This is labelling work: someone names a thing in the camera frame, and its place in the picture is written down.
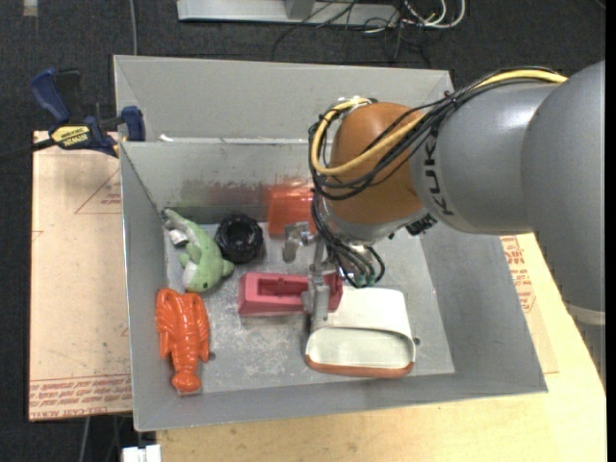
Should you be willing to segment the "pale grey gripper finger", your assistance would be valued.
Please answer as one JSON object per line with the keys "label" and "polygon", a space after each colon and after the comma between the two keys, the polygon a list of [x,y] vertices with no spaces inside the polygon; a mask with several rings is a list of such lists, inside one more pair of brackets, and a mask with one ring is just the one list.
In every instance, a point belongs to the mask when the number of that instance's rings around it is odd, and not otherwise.
{"label": "pale grey gripper finger", "polygon": [[313,244],[317,239],[316,232],[310,229],[308,221],[300,221],[285,226],[285,242],[282,258],[285,263],[295,260],[300,247]]}
{"label": "pale grey gripper finger", "polygon": [[310,316],[310,331],[323,327],[328,319],[328,307],[331,288],[322,276],[309,276],[307,290],[301,294],[304,310]]}

